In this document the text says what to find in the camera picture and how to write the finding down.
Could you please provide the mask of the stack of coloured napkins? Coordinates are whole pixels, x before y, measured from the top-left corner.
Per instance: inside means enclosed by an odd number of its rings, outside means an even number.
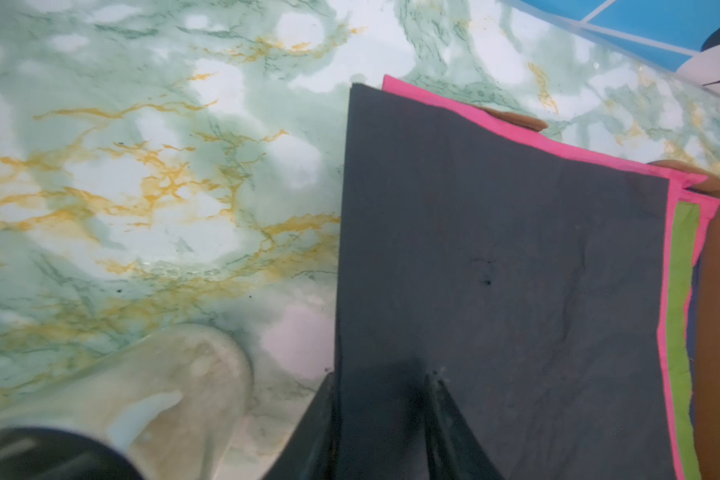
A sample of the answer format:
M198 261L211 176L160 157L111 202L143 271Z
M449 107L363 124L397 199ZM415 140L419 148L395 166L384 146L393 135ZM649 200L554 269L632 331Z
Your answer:
M540 120L465 104L390 75L384 77L382 90L450 110L506 139L569 160L669 181L658 348L675 475L678 479L699 479L701 470L691 415L692 362L687 352L687 336L694 268L703 251L709 223L720 206L719 199L692 190L706 181L708 175L680 163L642 164L560 143L541 133L545 127Z

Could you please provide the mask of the black top napkin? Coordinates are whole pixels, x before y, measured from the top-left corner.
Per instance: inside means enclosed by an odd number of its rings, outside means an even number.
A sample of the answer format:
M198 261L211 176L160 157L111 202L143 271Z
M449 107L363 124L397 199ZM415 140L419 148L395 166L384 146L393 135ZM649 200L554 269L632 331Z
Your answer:
M337 477L427 477L437 373L507 479L673 478L657 342L669 192L354 85Z

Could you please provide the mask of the glass sugar shaker black lid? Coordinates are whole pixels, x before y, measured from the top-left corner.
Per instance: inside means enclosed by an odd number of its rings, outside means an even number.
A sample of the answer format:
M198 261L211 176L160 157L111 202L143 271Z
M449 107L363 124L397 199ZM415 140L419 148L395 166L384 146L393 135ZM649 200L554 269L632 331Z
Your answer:
M80 434L124 455L146 479L211 479L252 384L231 336L175 325L1 408L0 428Z

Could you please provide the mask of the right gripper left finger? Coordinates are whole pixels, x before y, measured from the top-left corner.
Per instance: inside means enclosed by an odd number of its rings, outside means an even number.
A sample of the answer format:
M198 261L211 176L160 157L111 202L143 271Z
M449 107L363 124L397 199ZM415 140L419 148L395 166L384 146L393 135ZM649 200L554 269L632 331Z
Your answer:
M334 478L335 376L328 373L264 480Z

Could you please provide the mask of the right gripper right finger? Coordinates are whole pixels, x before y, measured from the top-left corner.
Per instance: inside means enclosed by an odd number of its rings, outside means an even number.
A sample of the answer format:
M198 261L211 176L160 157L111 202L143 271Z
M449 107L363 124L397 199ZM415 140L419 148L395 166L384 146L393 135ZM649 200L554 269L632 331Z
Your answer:
M430 479L504 479L436 373L425 380L424 431Z

